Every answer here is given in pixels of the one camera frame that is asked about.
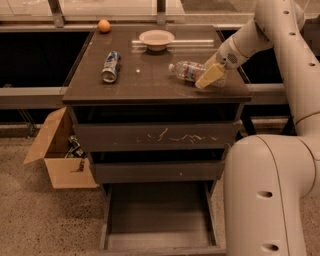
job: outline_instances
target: soda can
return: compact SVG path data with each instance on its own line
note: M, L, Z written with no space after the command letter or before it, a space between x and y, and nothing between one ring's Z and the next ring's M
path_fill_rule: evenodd
M106 83L113 83L117 80L121 56L116 51L111 51L106 58L102 70L102 79Z

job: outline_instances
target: open cardboard box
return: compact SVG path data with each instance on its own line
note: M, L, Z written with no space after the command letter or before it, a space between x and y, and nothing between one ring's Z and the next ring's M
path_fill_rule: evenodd
M89 160L79 171L80 158L65 158L70 149L68 138L74 134L66 108L50 113L31 145L24 164L44 159L53 188L96 188Z

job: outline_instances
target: clear plastic bottle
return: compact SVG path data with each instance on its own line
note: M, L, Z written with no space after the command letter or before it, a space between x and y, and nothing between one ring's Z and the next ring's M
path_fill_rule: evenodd
M206 71L206 66L205 64L197 62L179 61L176 64L170 64L169 71L175 73L179 79L196 82ZM213 82L212 85L216 87L224 87L226 84L226 76L227 72L225 72L225 74L217 81Z

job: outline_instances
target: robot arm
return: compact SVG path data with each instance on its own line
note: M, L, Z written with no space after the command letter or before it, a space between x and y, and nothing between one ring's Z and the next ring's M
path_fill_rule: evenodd
M301 29L304 25L304 13L298 5L295 5L295 12ZM218 51L206 61L206 72L198 79L196 86L200 89L206 87L222 77L226 69L236 69L257 52L272 47L273 42L260 29L256 19L250 20L223 42Z
M209 72L236 68L272 43L298 135L249 136L229 151L228 256L307 255L299 200L320 195L320 65L299 32L302 16L293 0L257 0L247 32L239 30L207 63Z

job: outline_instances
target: drawer cabinet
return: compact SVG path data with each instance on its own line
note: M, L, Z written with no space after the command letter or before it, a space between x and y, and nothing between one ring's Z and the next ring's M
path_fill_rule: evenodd
M151 29L214 47L135 48ZM251 96L236 70L225 87L203 90L168 72L181 60L204 63L220 43L212 26L114 26L93 35L63 102L106 196L107 255L225 255L210 193ZM122 56L120 72L114 84L104 84L101 69L111 50Z

